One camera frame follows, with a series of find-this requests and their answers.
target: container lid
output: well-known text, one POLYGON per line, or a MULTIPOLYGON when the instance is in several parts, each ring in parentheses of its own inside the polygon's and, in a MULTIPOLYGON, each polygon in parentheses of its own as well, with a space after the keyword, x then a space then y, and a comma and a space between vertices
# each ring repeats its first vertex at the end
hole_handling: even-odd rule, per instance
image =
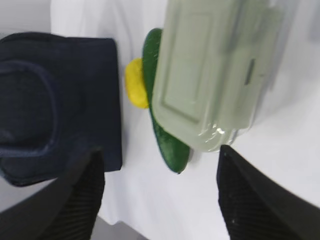
POLYGON ((268 0, 171 0, 153 89, 169 133, 217 151, 250 126, 280 14, 268 0))

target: yellow lemon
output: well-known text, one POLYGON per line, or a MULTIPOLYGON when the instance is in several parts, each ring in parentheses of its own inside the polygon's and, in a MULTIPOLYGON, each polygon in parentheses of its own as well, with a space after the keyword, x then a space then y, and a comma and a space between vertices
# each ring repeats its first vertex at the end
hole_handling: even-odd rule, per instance
POLYGON ((142 109, 149 107, 142 58, 136 58, 126 66, 125 89, 133 105, 142 109))

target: white cloth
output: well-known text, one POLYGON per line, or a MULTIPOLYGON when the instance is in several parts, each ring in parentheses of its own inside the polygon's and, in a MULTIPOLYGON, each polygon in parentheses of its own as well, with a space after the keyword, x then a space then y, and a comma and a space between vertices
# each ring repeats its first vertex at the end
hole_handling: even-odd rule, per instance
MULTIPOLYGON (((166 5, 166 0, 53 0, 51 29, 65 36, 115 38, 123 73, 141 56, 147 33, 163 26, 166 5)), ((253 127, 233 147, 271 179, 320 206, 320 2, 303 0, 292 14, 275 81, 253 127)), ((99 215, 109 224, 125 222, 150 240, 229 239, 218 205, 219 154, 197 153, 181 175, 170 172, 149 112, 130 104, 122 77, 124 167, 105 174, 99 215)))

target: green cucumber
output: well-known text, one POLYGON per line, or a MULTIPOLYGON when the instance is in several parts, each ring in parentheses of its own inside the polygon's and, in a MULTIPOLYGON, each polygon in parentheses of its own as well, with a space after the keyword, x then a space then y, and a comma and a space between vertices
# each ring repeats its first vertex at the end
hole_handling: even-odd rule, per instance
POLYGON ((155 28, 149 32, 143 46, 143 75, 152 118, 153 130, 160 153, 167 166, 180 174, 187 166, 190 148, 167 133, 156 121, 152 109, 152 97, 158 65, 162 29, 155 28))

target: dark blue cloth bag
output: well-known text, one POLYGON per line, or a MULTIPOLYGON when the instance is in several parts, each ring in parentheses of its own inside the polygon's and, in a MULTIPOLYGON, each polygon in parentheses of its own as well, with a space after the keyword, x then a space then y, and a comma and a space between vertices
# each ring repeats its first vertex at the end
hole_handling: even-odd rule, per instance
POLYGON ((15 186, 59 177, 92 147, 122 167, 112 39, 17 33, 0 40, 0 172, 15 186))

